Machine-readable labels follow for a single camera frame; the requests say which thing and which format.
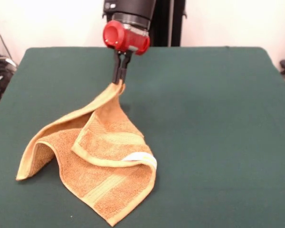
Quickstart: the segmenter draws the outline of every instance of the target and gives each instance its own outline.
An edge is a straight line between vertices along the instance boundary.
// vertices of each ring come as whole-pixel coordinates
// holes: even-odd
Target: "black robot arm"
[[[117,20],[139,29],[150,29],[156,0],[104,0],[108,22]]]

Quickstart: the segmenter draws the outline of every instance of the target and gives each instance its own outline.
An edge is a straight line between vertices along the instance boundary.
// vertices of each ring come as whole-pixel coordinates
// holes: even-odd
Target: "terry cloth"
[[[22,156],[16,180],[54,156],[63,184],[114,226],[152,191],[157,161],[119,104],[125,84],[110,84],[82,109],[41,129]]]

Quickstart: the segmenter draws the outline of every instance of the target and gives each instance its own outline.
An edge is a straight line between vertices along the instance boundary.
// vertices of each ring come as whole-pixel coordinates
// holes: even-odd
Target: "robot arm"
[[[104,0],[107,24],[104,43],[114,49],[113,83],[123,82],[132,53],[144,54],[150,46],[149,29],[156,0]]]

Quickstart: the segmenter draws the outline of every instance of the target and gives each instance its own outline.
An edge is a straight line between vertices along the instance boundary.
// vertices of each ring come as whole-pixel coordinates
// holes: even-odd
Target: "towel fold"
[[[114,226],[152,191],[157,161],[119,104],[122,81],[82,109],[41,129],[22,156],[16,180],[54,156],[63,184]]]

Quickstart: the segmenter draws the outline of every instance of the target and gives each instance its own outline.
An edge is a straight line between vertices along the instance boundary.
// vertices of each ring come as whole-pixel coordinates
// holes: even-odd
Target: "dark green tablecloth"
[[[0,228],[106,228],[57,161],[15,176],[31,137],[111,81],[113,52],[26,52],[0,103]],[[285,83],[260,48],[152,48],[121,103],[158,160],[154,191],[120,228],[285,228]]]

